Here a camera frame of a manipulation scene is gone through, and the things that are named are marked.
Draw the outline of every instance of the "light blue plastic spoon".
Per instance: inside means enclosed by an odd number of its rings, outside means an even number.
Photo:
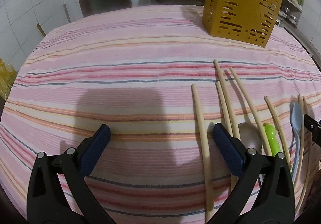
[[[292,167],[292,181],[294,181],[295,176],[297,174],[298,170],[298,164],[299,164],[299,152],[300,152],[300,131],[301,131],[301,126],[302,126],[302,111],[299,103],[297,101],[294,102],[293,109],[292,109],[292,114],[291,114],[291,125],[292,129],[294,132],[294,139],[295,139],[295,144],[296,144],[296,149],[295,149],[295,155],[294,155],[294,162],[293,162],[293,167]]]

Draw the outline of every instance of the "yellow plastic basket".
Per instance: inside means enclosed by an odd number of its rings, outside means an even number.
[[[265,47],[281,0],[205,0],[203,25],[211,36]]]

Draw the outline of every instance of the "striped tablecloth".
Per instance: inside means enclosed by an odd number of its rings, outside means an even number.
[[[197,84],[209,132],[215,209],[227,198],[230,184],[210,134],[212,123],[223,117],[213,59],[226,71],[238,123],[254,120],[230,80],[230,66],[264,122],[272,122],[264,101],[270,97],[294,159],[289,106],[302,94],[309,112],[321,117],[319,70],[285,30],[274,27],[266,48],[211,37],[201,25],[202,10],[148,6],[109,12],[56,28],[40,42],[18,74],[0,125],[0,179],[24,216],[36,154],[63,153],[106,123],[111,142],[85,180],[108,214],[120,224],[204,223],[205,185],[192,83]],[[314,145],[311,174],[318,168],[319,153]],[[299,182],[305,179],[307,158]],[[63,178],[61,183],[72,208],[79,211]],[[255,186],[245,211],[258,189]]]

